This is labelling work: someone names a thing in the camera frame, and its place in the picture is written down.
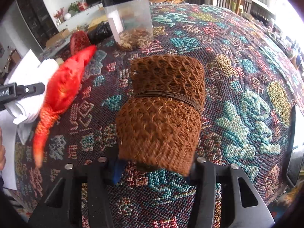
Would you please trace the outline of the person's left hand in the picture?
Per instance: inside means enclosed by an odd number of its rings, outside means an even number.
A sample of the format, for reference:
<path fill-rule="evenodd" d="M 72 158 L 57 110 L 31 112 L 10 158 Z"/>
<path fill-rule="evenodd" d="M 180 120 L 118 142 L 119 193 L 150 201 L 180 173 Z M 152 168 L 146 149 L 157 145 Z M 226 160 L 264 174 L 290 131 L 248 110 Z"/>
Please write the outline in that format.
<path fill-rule="evenodd" d="M 2 130 L 0 129 L 0 171 L 4 169 L 6 164 L 5 153 L 6 153 L 6 149 L 3 145 Z"/>

